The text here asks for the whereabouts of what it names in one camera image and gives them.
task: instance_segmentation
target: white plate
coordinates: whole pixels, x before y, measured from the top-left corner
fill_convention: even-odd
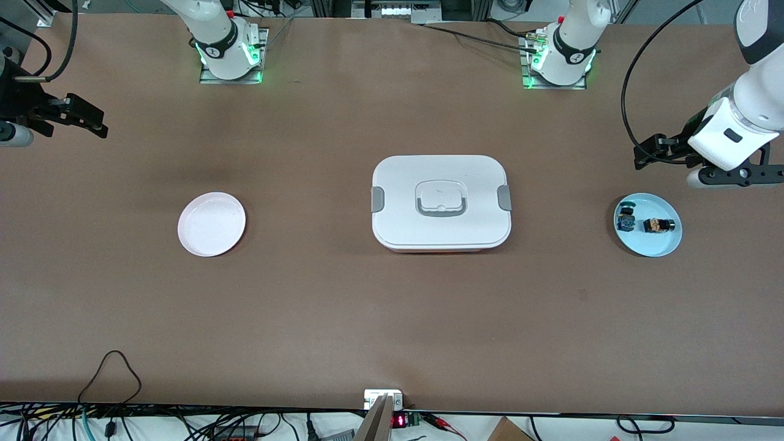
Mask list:
[[[245,209],[232,195],[213,192],[191,201],[180,214],[177,235],[186,250],[213,257],[231,250],[245,231]]]
[[[636,204],[634,207],[634,231],[620,231],[617,227],[621,204],[624,202]],[[653,217],[672,219],[675,221],[675,229],[665,233],[646,233],[642,223]],[[649,193],[634,193],[623,198],[615,208],[612,228],[623,245],[628,246],[633,252],[647,257],[661,257],[672,253],[681,243],[684,235],[681,218],[678,217],[673,206],[666,200]]]

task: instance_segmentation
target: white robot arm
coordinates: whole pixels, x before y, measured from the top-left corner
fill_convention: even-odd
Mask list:
[[[744,0],[735,37],[749,70],[719,92],[683,131],[656,134],[635,151],[635,167],[684,158],[692,187],[780,184],[784,166],[768,164],[770,141],[784,130],[784,0]],[[760,161],[750,156],[761,151]]]
[[[260,63],[259,26],[229,18],[220,0],[161,1],[183,19],[201,62],[217,78],[240,78]]]
[[[562,22],[548,24],[546,36],[531,69],[555,85],[578,82],[596,55],[596,43],[610,23],[608,0],[570,0]]]

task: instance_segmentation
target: white storage box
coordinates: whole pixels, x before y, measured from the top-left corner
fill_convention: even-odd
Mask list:
[[[482,155],[391,156],[373,172],[373,234],[402,253],[498,246],[512,229],[506,172]]]

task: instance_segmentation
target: brown table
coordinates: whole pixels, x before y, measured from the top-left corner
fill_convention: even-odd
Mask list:
[[[222,87],[196,83],[177,17],[82,16],[47,90],[104,109],[109,138],[57,127],[0,150],[0,399],[75,399],[119,348],[146,402],[359,406],[395,387],[440,410],[784,416],[784,194],[634,171],[619,89],[651,30],[610,27],[587,91],[534,91],[506,49],[396,20],[296,20],[262,85]],[[54,64],[67,33],[65,16],[40,32]],[[669,29],[630,84],[637,135],[680,131],[745,68],[731,28]],[[378,244],[372,171],[401,154],[498,159],[506,243]],[[178,216],[216,190],[245,205],[247,232],[192,256]],[[612,210],[636,191],[680,212],[668,257],[615,238]],[[131,390],[113,359],[87,398]]]

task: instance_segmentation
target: black connector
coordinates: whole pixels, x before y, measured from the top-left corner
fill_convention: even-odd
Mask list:
[[[106,428],[103,429],[103,436],[111,438],[115,433],[117,433],[117,423],[114,421],[107,422]]]
[[[313,427],[313,421],[310,420],[310,413],[307,414],[307,441],[321,441],[316,433],[316,428]]]

